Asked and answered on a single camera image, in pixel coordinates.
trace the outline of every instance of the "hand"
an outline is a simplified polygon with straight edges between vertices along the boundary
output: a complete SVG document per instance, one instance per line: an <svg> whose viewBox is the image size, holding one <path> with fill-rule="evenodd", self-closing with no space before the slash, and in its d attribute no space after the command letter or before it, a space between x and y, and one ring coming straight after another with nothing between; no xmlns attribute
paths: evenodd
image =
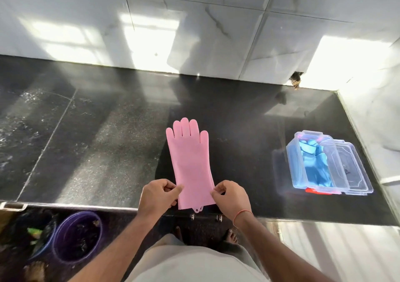
<svg viewBox="0 0 400 282"><path fill-rule="evenodd" d="M177 204L182 190L183 185L176 186L167 179L153 180L143 187L137 216L150 222L153 227L167 209Z"/></svg>
<svg viewBox="0 0 400 282"><path fill-rule="evenodd" d="M221 212L233 220L241 210L251 211L249 197L243 187L233 181L224 180L214 188L211 192L215 203L220 208Z"/></svg>

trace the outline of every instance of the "pants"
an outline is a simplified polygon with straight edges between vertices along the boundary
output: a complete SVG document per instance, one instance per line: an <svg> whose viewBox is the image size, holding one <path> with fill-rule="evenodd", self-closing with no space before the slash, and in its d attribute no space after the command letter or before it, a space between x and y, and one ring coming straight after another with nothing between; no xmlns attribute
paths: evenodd
<svg viewBox="0 0 400 282"><path fill-rule="evenodd" d="M173 234L166 234L164 237L159 239L152 247L158 247L162 245L181 245L184 246L185 244L176 238ZM231 255L240 261L242 261L244 264L254 268L255 270L259 271L261 273L261 270L258 268L258 266L254 263L252 257L250 257L249 253L247 250L239 244L233 244L229 243L228 241L221 241L220 244L218 244L217 248L215 249L216 251Z"/></svg>

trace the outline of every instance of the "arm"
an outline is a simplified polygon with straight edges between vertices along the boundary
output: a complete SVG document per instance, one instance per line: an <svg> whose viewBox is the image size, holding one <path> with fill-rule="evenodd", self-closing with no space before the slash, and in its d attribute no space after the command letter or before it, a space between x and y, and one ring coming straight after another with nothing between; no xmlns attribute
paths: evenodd
<svg viewBox="0 0 400 282"><path fill-rule="evenodd" d="M233 181L222 181L211 192L222 213L244 234L272 281L333 282L271 234L250 212L246 191Z"/></svg>
<svg viewBox="0 0 400 282"><path fill-rule="evenodd" d="M121 281L144 237L166 210L176 205L182 189L167 179L145 185L135 219L70 282Z"/></svg>

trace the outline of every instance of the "white shirt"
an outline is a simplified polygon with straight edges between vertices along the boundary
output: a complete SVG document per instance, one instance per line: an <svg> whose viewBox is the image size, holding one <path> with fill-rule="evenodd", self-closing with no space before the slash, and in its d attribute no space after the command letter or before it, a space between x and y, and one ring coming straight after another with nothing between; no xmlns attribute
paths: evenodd
<svg viewBox="0 0 400 282"><path fill-rule="evenodd" d="M266 282L237 258L201 246L163 245L148 250L126 282Z"/></svg>

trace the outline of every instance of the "countertop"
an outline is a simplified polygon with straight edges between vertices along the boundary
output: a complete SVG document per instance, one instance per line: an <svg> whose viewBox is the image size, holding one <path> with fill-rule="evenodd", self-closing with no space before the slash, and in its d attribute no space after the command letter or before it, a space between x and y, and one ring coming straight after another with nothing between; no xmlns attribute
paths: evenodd
<svg viewBox="0 0 400 282"><path fill-rule="evenodd" d="M215 184L243 186L256 216L397 225L333 92L0 56L0 94L3 201L134 210L143 185L174 181L165 129L187 117L209 133ZM374 193L291 188L285 146L302 130L353 143Z"/></svg>

